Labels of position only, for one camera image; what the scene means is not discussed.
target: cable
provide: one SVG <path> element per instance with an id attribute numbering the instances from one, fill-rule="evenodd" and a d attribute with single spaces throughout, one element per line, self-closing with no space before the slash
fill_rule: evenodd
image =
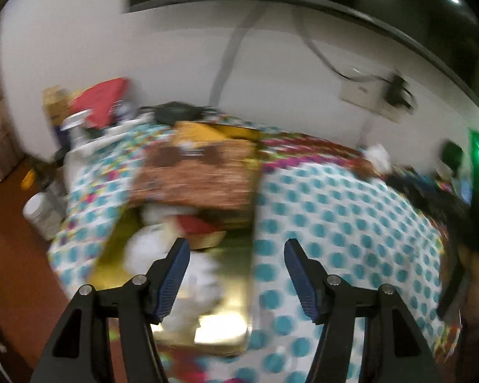
<path id="1" fill-rule="evenodd" d="M 377 75 L 364 75 L 358 76 L 357 78 L 352 78 L 351 76 L 346 76 L 345 74 L 342 74 L 337 70 L 334 65 L 332 65 L 332 63 L 326 58 L 326 56 L 320 52 L 320 50 L 310 37 L 308 29 L 305 27 L 305 23 L 303 21 L 303 12 L 297 6 L 293 7 L 293 23 L 295 25 L 295 29 L 298 35 L 300 36 L 300 39 L 302 39 L 302 42 L 305 44 L 305 46 L 307 46 L 312 51 L 312 53 L 314 53 L 319 58 L 319 60 L 321 60 L 323 64 L 327 66 L 327 68 L 336 75 L 340 76 L 343 79 L 351 80 L 353 82 L 372 82 L 376 80 L 383 80 L 385 82 L 388 82 L 388 80 L 386 80 L 385 78 L 382 78 L 381 76 Z"/>
<path id="2" fill-rule="evenodd" d="M 222 55 L 220 69 L 218 70 L 215 81 L 213 82 L 213 86 L 211 87 L 208 105 L 212 107 L 218 106 L 224 86 L 231 74 L 234 61 L 238 55 L 241 42 L 248 31 L 254 27 L 262 15 L 266 12 L 268 4 L 269 3 L 266 1 L 259 1 L 248 13 L 245 19 L 232 32 L 231 37 L 227 42 L 227 47 L 225 48 L 224 54 Z"/>

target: red cloth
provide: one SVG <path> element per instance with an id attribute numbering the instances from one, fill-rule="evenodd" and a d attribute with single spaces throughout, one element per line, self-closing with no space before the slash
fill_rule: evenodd
<path id="1" fill-rule="evenodd" d="M 112 106 L 120 101 L 128 87 L 126 78 L 107 80 L 85 90 L 71 104 L 73 113 L 92 109 L 87 122 L 98 129 L 105 128 L 113 122 Z"/>
<path id="2" fill-rule="evenodd" d="M 203 221 L 195 216 L 178 215 L 176 220 L 181 226 L 183 232 L 187 235 L 206 235 L 208 233 L 218 232 L 218 228 L 210 223 Z"/>

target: red book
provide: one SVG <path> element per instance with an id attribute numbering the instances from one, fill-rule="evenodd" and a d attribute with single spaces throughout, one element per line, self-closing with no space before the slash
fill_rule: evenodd
<path id="1" fill-rule="evenodd" d="M 98 129 L 109 126 L 114 121 L 113 104 L 120 101 L 128 87 L 126 78 L 107 80 L 85 90 L 72 102 L 73 113 L 91 109 L 92 114 L 87 118 L 90 126 Z"/>

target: gold tray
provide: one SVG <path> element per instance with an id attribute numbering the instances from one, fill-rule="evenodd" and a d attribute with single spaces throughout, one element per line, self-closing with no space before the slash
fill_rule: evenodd
<path id="1" fill-rule="evenodd" d="M 105 250 L 89 278 L 97 290 L 116 288 L 133 275 L 123 270 L 123 251 L 128 239 L 141 228 L 136 209 L 125 211 L 109 238 Z M 156 341 L 166 346 L 193 348 L 219 356 L 236 356 L 247 346 L 252 321 L 250 316 L 252 231 L 227 232 L 210 253 L 220 268 L 218 280 L 223 288 L 221 302 L 199 317 L 195 334 L 164 331 L 163 325 L 152 325 Z"/>

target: wooden floor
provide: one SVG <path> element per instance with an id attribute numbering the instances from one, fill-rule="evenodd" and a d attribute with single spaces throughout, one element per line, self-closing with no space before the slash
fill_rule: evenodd
<path id="1" fill-rule="evenodd" d="M 23 218 L 25 163 L 0 183 L 0 327 L 32 367 L 68 300 L 50 270 L 47 244 Z M 112 343 L 116 381 L 126 382 L 119 343 Z"/>

